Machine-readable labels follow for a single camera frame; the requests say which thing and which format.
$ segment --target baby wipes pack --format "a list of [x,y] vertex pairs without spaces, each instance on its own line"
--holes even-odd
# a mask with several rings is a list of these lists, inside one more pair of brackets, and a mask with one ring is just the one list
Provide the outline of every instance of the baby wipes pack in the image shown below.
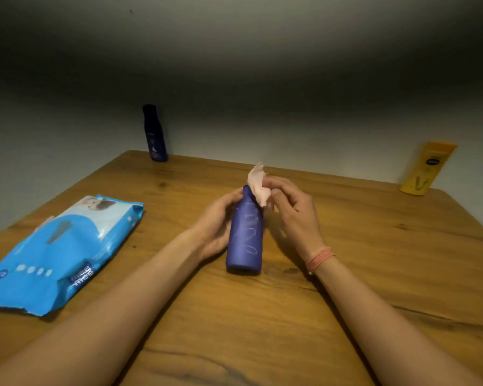
[[0,307],[42,316],[63,307],[141,219],[143,203],[86,196],[0,261]]

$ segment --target blue circle on package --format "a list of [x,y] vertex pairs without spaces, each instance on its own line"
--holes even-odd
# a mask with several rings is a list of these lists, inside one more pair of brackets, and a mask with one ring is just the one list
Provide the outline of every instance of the blue circle on package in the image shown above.
[[1,270],[0,271],[0,279],[5,278],[8,273],[9,273],[8,270]]

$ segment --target table top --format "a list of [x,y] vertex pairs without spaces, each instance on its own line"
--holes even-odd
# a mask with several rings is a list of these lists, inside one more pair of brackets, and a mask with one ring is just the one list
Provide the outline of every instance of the table top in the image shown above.
[[[251,165],[128,151],[0,233],[0,259],[47,217],[85,195],[145,203],[113,260],[67,305],[36,318],[0,311],[0,362],[120,282],[198,218],[214,198],[245,184]],[[430,338],[483,376],[483,226],[445,192],[287,169],[315,200],[337,256]],[[122,384],[372,384],[372,375],[328,295],[265,217],[259,276],[225,270],[225,254],[174,296]]]

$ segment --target purple bottle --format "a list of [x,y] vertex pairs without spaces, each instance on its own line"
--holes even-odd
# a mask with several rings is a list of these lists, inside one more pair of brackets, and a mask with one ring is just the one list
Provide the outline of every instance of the purple bottle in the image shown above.
[[248,185],[236,206],[227,246],[227,271],[259,274],[263,255],[263,210]]
[[145,135],[147,136],[150,158],[154,161],[168,161],[163,128],[161,127],[161,123],[159,123],[155,105],[145,104],[143,106],[143,115],[145,116]]

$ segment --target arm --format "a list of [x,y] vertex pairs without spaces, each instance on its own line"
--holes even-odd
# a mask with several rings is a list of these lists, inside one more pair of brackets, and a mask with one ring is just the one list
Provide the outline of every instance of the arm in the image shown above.
[[[280,177],[266,177],[285,231],[305,262],[325,247],[311,197]],[[337,257],[315,271],[383,385],[483,385],[359,280]]]
[[240,189],[214,201],[122,283],[3,363],[0,385],[110,385],[173,293],[201,260],[227,245],[229,207],[241,198]]

